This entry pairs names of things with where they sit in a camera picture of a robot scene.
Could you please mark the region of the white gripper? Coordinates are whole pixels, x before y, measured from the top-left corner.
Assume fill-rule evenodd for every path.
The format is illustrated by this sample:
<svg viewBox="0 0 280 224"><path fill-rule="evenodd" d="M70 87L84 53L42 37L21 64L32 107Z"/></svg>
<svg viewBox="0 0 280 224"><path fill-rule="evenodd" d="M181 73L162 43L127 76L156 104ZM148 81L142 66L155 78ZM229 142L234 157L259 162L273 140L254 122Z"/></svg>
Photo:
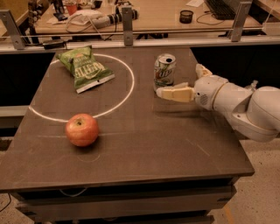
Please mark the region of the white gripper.
<svg viewBox="0 0 280 224"><path fill-rule="evenodd" d="M199 106L213 110L215 96L228 83L228 79L212 75L213 73L202 64L197 64L195 71L198 79L194 83L194 88L187 82L172 87L159 87L156 90L157 96L174 102L191 102L195 94L195 102Z"/></svg>

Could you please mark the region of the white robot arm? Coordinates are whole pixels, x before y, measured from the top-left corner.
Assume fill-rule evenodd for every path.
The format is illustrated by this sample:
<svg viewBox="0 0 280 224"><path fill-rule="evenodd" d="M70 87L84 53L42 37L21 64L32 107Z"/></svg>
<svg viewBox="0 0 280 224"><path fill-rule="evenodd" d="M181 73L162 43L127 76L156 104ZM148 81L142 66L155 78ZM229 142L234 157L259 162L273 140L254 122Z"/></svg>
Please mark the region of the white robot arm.
<svg viewBox="0 0 280 224"><path fill-rule="evenodd" d="M198 64L197 80L191 87L183 82L173 87L160 87L158 97L175 102L196 102L203 109L225 117L233 128L257 142L269 142L280 134L280 89L257 87L253 81L240 87L213 74Z"/></svg>

